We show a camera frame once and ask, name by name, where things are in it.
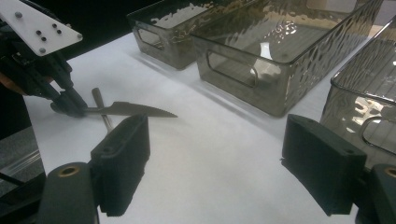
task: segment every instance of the white table surface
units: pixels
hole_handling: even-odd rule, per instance
[[[199,78],[196,63],[183,71],[141,53],[126,35],[69,61],[75,88],[89,106],[99,87],[105,105],[127,101],[155,106],[177,119],[149,118],[151,156],[122,217],[101,223],[354,223],[327,217],[284,168],[286,117],[275,119]],[[319,120],[334,68],[290,113]],[[46,172],[89,161],[105,137],[100,116],[69,118],[50,101],[25,97]],[[110,116],[114,124],[125,117]]]

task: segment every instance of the robotic arm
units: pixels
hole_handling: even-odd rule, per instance
[[[0,0],[0,72],[28,95],[51,100],[53,110],[83,117],[87,105],[73,88],[71,66],[59,49],[82,40],[49,10],[28,0]],[[64,91],[57,92],[52,78]]]

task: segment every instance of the clear plastic bin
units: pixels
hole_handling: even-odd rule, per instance
[[[396,17],[335,77],[320,123],[368,155],[396,165]]]
[[[183,69],[195,61],[190,33],[253,0],[164,0],[127,15],[140,51]]]
[[[259,0],[209,23],[191,34],[201,79],[284,116],[367,39],[382,0],[352,1],[352,11],[337,12]]]

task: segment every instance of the dark background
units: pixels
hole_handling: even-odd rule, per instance
[[[66,59],[74,58],[118,37],[131,33],[126,15],[160,0],[31,0],[51,10],[63,23],[84,38],[62,49]],[[0,84],[0,139],[31,126],[20,95]]]

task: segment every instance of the white mounting plate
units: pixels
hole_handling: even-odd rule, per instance
[[[0,19],[5,21],[37,56],[50,54],[82,40],[82,34],[19,0],[0,0]]]

